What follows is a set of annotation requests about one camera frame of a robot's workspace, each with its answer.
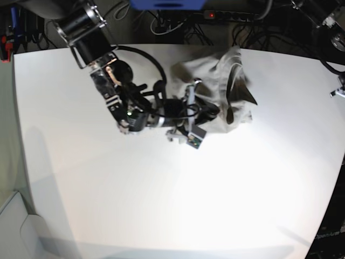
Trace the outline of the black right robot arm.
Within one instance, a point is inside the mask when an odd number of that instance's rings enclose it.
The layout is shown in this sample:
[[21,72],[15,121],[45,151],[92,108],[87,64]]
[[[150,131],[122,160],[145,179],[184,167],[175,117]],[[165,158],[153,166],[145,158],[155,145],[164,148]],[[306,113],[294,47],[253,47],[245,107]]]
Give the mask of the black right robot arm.
[[[187,87],[185,96],[168,98],[167,76],[150,54],[133,47],[111,46],[102,29],[107,25],[94,1],[17,1],[41,18],[50,19],[81,69],[88,67],[96,89],[124,133],[146,127],[173,127],[187,136],[194,127],[214,120],[219,108],[195,95],[200,80]],[[146,91],[147,84],[133,83],[133,70],[116,50],[139,54],[149,60],[161,79]]]

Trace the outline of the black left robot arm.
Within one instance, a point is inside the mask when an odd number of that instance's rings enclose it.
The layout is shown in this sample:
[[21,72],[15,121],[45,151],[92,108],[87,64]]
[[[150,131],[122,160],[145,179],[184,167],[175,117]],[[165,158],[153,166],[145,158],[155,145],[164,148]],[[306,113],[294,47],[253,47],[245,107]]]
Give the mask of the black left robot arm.
[[300,11],[313,25],[312,40],[321,64],[331,73],[340,76],[339,71],[328,64],[324,48],[325,40],[344,52],[344,1],[291,1],[294,9]]

